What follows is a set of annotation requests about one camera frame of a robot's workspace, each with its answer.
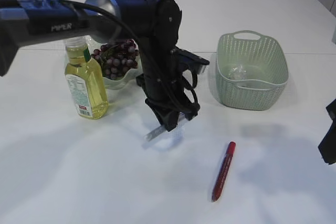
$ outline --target cooking oil bottle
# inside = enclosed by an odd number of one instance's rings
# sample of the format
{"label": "cooking oil bottle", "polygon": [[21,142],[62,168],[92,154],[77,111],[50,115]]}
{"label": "cooking oil bottle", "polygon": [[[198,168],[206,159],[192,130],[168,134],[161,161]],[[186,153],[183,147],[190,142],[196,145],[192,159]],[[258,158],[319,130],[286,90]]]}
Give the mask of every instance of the cooking oil bottle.
{"label": "cooking oil bottle", "polygon": [[66,39],[65,45],[69,57],[65,77],[77,112],[99,119],[109,106],[100,65],[91,59],[85,37]]}

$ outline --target green basket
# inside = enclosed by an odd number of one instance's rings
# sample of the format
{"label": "green basket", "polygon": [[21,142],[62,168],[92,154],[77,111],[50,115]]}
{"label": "green basket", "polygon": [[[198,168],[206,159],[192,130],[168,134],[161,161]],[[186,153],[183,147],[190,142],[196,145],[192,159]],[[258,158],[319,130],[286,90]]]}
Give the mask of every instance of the green basket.
{"label": "green basket", "polygon": [[[241,39],[236,37],[238,34],[253,34],[258,39]],[[288,81],[287,63],[279,43],[254,31],[222,35],[216,65],[218,97],[222,104],[233,108],[267,110]],[[239,67],[244,69],[244,78],[230,79],[232,70]]]}

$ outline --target red marker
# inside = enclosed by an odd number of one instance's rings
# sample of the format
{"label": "red marker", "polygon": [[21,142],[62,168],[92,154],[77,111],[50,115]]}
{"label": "red marker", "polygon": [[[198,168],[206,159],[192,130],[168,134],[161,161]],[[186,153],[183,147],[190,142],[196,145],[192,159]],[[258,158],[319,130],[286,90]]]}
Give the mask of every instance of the red marker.
{"label": "red marker", "polygon": [[229,146],[227,147],[226,154],[225,154],[222,166],[220,167],[220,171],[219,171],[219,174],[216,180],[216,184],[212,191],[212,202],[215,202],[216,200],[218,200],[222,194],[222,190],[224,187],[227,173],[230,168],[233,153],[235,152],[235,147],[236,147],[235,142],[230,142]]}

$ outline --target black object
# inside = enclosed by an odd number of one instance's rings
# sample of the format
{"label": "black object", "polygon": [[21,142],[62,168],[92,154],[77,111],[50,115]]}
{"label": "black object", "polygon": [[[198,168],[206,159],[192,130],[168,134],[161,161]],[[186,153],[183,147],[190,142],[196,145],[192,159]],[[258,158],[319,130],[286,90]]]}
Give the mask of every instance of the black object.
{"label": "black object", "polygon": [[332,124],[319,144],[319,150],[323,160],[331,165],[336,163],[336,99],[327,106],[327,112],[332,119]]}
{"label": "black object", "polygon": [[[197,73],[209,64],[176,48],[181,18],[174,0],[87,0],[86,4],[0,0],[0,76],[8,71],[22,46],[87,34],[101,43],[133,38],[140,48],[144,75],[138,83],[147,96],[145,102],[170,131],[180,113],[188,120],[197,115]],[[182,76],[185,70],[193,74],[192,85]],[[193,102],[185,89],[191,91]]]}

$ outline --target grapes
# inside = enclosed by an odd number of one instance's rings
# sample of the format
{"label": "grapes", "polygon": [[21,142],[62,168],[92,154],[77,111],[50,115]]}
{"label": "grapes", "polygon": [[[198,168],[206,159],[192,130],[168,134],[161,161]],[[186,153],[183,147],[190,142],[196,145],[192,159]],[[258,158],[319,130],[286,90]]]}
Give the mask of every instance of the grapes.
{"label": "grapes", "polygon": [[123,54],[117,54],[117,58],[118,58],[119,60],[123,60],[124,55],[123,55]]}
{"label": "grapes", "polygon": [[133,46],[132,46],[132,47],[129,47],[129,48],[128,48],[128,52],[131,52],[131,53],[135,52],[135,47],[133,47]]}
{"label": "grapes", "polygon": [[124,66],[124,67],[122,68],[122,72],[123,72],[123,73],[127,73],[128,70],[130,70],[130,68],[127,67],[127,66]]}
{"label": "grapes", "polygon": [[111,44],[101,45],[95,49],[91,57],[101,66],[103,76],[111,80],[119,80],[130,69],[138,68],[135,60],[139,55],[134,40],[117,40]]}
{"label": "grapes", "polygon": [[99,55],[99,53],[100,53],[100,50],[99,50],[99,49],[95,49],[95,50],[93,51],[93,54],[94,54],[94,55]]}
{"label": "grapes", "polygon": [[112,64],[115,65],[116,67],[120,65],[120,60],[119,59],[114,59],[112,61]]}
{"label": "grapes", "polygon": [[105,52],[108,49],[107,45],[101,45],[100,50]]}
{"label": "grapes", "polygon": [[111,72],[112,73],[118,73],[118,69],[117,68],[111,68]]}
{"label": "grapes", "polygon": [[126,62],[127,67],[132,67],[133,64],[134,64],[134,60],[127,60],[127,62]]}
{"label": "grapes", "polygon": [[114,74],[114,73],[112,73],[112,74],[110,75],[110,78],[111,78],[111,80],[116,80],[116,79],[117,79],[117,75]]}

